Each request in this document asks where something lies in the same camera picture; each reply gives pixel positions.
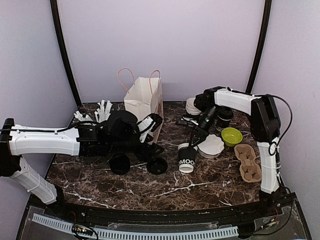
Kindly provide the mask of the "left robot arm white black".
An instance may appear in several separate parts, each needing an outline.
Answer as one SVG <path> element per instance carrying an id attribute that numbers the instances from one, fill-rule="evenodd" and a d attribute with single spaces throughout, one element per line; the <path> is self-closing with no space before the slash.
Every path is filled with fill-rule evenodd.
<path id="1" fill-rule="evenodd" d="M 41 177 L 27 163 L 24 154 L 62 154 L 79 157 L 106 157 L 133 153 L 150 162 L 163 152 L 151 133 L 163 118 L 151 113 L 144 119 L 126 110 L 113 110 L 107 120 L 86 120 L 66 128 L 26 127 L 7 118 L 0 130 L 0 175 L 14 179 L 36 195 L 60 218 L 71 213 L 63 190 Z"/>

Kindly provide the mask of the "stack of black cup lids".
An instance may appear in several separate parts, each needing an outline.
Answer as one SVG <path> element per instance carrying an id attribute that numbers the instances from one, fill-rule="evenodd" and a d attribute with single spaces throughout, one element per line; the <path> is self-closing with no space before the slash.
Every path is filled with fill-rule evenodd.
<path id="1" fill-rule="evenodd" d="M 116 175 L 125 175 L 130 170 L 130 159 L 125 154 L 115 154 L 109 161 L 110 170 Z"/>

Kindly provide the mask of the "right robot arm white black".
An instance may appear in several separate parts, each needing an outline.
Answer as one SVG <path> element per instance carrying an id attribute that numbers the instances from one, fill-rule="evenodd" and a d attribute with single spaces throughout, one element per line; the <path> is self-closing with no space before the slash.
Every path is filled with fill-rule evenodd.
<path id="1" fill-rule="evenodd" d="M 220 107 L 227 107 L 248 116 L 250 132 L 257 142 L 260 154 L 262 180 L 260 189 L 267 194 L 280 187 L 279 143 L 284 134 L 280 132 L 281 120 L 275 103 L 277 96 L 271 94 L 252 95 L 216 86 L 204 90 L 195 97 L 194 105 L 202 112 L 195 123 L 189 146 L 195 147 L 209 135 L 209 129 L 217 117 Z"/>

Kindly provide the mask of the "black paper coffee cup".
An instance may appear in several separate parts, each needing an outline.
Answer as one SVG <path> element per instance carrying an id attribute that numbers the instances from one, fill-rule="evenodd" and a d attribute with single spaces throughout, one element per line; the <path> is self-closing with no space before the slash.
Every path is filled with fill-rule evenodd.
<path id="1" fill-rule="evenodd" d="M 189 147 L 189 143 L 178 146 L 178 169 L 181 173 L 189 174 L 194 171 L 198 147 Z"/>
<path id="2" fill-rule="evenodd" d="M 229 107 L 221 107 L 218 110 L 216 130 L 221 132 L 223 129 L 227 128 L 234 117 L 234 113 Z"/>

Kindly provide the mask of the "stack of paper coffee cups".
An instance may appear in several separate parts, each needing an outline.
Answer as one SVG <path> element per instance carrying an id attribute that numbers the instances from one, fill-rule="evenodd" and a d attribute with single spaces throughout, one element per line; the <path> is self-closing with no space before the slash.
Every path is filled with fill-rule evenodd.
<path id="1" fill-rule="evenodd" d="M 195 97 L 188 98 L 185 105 L 186 112 L 192 116 L 197 116 L 202 113 L 198 108 L 195 107 L 195 99 Z"/>

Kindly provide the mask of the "black cup lid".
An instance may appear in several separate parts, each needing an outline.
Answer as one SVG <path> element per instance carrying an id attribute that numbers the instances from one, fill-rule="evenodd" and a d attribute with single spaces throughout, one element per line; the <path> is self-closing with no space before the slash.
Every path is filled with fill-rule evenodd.
<path id="1" fill-rule="evenodd" d="M 147 170 L 153 175 L 161 175 L 167 168 L 167 161 L 161 157 L 156 157 L 147 164 Z"/>

